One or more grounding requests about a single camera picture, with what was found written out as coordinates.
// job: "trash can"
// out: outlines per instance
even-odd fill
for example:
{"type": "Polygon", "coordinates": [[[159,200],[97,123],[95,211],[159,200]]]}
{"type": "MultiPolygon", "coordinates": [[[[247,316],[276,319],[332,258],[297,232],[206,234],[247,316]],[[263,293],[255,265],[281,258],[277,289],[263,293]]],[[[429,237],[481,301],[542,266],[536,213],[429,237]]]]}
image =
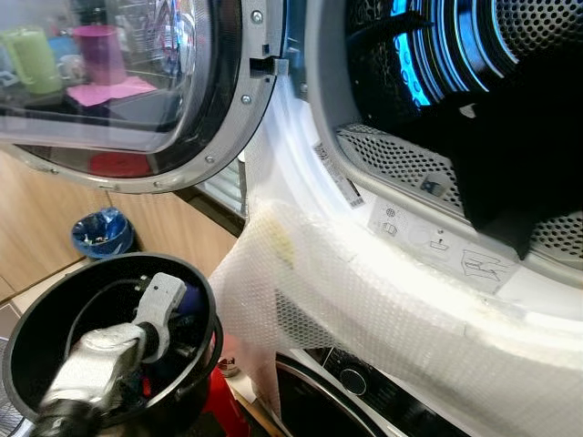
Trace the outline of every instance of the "trash can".
{"type": "Polygon", "coordinates": [[[71,239],[78,251],[93,259],[136,249],[134,227],[117,208],[103,208],[79,220],[71,230],[71,239]]]}

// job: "wooden panel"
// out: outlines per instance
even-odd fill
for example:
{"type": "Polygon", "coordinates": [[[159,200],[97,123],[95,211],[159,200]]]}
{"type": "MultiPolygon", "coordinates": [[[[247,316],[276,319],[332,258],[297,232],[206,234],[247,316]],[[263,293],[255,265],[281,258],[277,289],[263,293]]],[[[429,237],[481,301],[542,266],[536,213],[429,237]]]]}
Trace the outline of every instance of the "wooden panel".
{"type": "Polygon", "coordinates": [[[9,298],[15,294],[15,291],[12,290],[12,287],[6,282],[6,279],[0,276],[0,301],[9,298]]]}
{"type": "Polygon", "coordinates": [[[174,194],[109,197],[134,224],[144,250],[184,259],[207,277],[235,244],[229,232],[174,194]]]}
{"type": "Polygon", "coordinates": [[[109,205],[103,191],[34,171],[0,153],[0,276],[20,291],[79,260],[69,232],[109,205]]]}

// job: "vent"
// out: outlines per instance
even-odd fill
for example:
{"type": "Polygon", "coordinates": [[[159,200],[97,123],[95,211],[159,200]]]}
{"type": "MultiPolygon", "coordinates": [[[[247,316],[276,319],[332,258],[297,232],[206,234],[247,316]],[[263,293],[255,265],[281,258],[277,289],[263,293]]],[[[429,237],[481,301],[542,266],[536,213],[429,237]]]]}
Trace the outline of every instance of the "vent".
{"type": "Polygon", "coordinates": [[[583,0],[498,0],[495,10],[502,39],[518,58],[538,48],[580,41],[583,0]]]}
{"type": "MultiPolygon", "coordinates": [[[[341,127],[337,136],[343,152],[353,162],[359,162],[359,168],[388,186],[397,186],[463,218],[462,200],[449,159],[364,125],[341,127]],[[431,190],[435,185],[440,189],[431,190]]],[[[531,240],[536,252],[583,270],[582,211],[539,223],[531,240]]]]}

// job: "sticker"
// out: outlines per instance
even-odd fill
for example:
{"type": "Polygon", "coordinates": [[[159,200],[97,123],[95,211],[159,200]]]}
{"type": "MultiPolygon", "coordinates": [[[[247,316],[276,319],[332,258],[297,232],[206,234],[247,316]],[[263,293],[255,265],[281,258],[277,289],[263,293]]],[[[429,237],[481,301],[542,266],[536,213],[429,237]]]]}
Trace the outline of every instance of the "sticker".
{"type": "Polygon", "coordinates": [[[481,248],[382,198],[374,203],[368,227],[423,262],[490,293],[496,293],[518,268],[513,260],[481,248]]]}
{"type": "Polygon", "coordinates": [[[324,164],[324,167],[334,181],[334,184],[336,184],[336,187],[338,187],[340,192],[343,193],[344,198],[350,204],[350,206],[352,208],[357,208],[361,205],[364,205],[364,200],[361,196],[361,193],[358,192],[358,189],[356,189],[352,181],[343,175],[338,168],[336,168],[323,145],[317,144],[314,146],[313,150],[316,152],[316,155],[318,155],[318,158],[320,158],[320,161],[324,164]]]}

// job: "cup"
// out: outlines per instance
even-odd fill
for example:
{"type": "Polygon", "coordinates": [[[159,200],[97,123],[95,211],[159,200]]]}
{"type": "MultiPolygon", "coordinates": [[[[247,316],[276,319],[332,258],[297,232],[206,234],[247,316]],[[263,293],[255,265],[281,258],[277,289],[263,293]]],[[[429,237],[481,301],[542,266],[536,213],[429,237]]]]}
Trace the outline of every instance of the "cup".
{"type": "Polygon", "coordinates": [[[71,84],[80,84],[85,81],[85,62],[81,55],[61,56],[57,68],[61,78],[71,84]]]}
{"type": "Polygon", "coordinates": [[[113,25],[82,25],[73,30],[81,48],[85,69],[97,85],[115,85],[126,80],[126,67],[113,25]]]}
{"type": "Polygon", "coordinates": [[[0,42],[29,93],[55,93],[63,87],[42,27],[22,25],[7,30],[0,34],[0,42]]]}

